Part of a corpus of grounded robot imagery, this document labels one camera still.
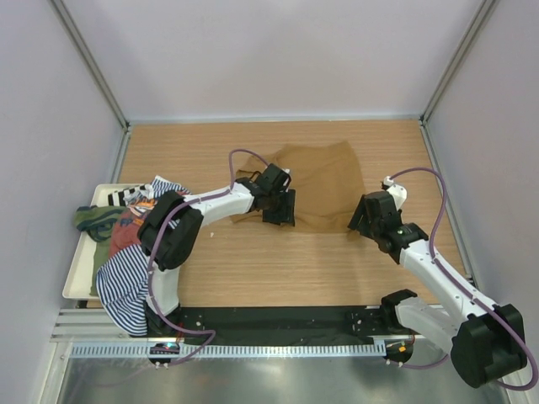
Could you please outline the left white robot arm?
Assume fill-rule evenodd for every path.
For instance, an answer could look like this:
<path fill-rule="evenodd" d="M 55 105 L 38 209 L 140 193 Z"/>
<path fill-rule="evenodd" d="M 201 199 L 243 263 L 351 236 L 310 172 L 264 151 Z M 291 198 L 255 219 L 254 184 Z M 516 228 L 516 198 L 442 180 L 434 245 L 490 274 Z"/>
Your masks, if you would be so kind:
<path fill-rule="evenodd" d="M 235 179 L 210 193 L 181 196 L 168 191 L 161 196 L 137 233 L 148 256 L 150 328 L 162 337 L 177 330 L 179 270 L 192 253 L 202 227 L 253 211 L 260 211 L 266 223 L 294 226 L 295 199 L 291 172 L 273 163 L 261 173 Z"/>

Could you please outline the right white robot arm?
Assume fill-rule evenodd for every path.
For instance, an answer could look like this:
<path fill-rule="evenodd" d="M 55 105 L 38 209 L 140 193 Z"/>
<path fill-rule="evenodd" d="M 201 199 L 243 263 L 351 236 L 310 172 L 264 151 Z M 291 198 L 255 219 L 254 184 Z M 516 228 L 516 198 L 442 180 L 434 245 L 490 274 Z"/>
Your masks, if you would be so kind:
<path fill-rule="evenodd" d="M 405 189 L 396 185 L 362 195 L 349 228 L 375 241 L 397 265 L 418 277 L 442 308 L 401 290 L 380 311 L 382 328 L 390 333 L 407 328 L 426 337 L 448 354 L 455 371 L 473 388 L 524 369 L 528 358 L 520 312 L 484 295 L 430 245 L 418 225 L 403 223 L 405 197 Z"/>

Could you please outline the tan brown tank top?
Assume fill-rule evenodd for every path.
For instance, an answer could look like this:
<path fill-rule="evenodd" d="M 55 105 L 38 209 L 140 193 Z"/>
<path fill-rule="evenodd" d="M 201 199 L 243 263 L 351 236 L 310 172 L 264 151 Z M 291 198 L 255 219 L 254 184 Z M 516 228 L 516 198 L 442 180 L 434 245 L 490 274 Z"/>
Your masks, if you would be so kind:
<path fill-rule="evenodd" d="M 328 146 L 286 144 L 264 156 L 267 162 L 291 171 L 296 191 L 295 225 L 265 226 L 299 233 L 345 233 L 362 194 L 360 163 L 347 141 Z"/>

